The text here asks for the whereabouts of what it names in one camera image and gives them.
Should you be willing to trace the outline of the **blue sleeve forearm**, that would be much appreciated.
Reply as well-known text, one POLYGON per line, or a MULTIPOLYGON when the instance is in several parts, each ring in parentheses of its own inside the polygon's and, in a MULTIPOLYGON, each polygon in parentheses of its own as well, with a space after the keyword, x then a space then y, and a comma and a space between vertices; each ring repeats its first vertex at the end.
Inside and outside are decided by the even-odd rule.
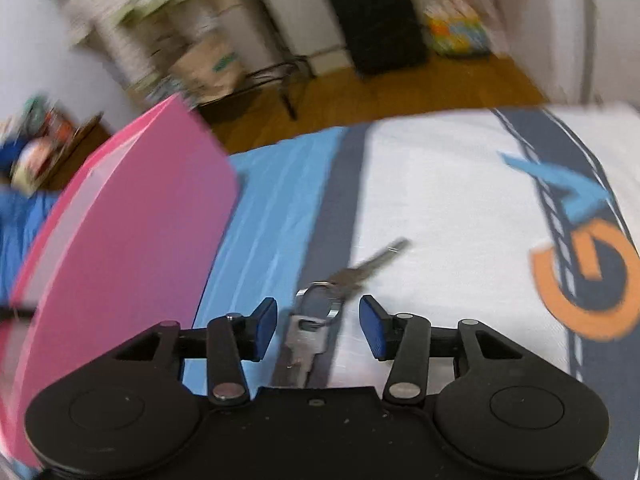
POLYGON ((12 288, 43 222, 59 192, 35 192, 27 197, 1 185, 1 303, 9 302, 12 288))

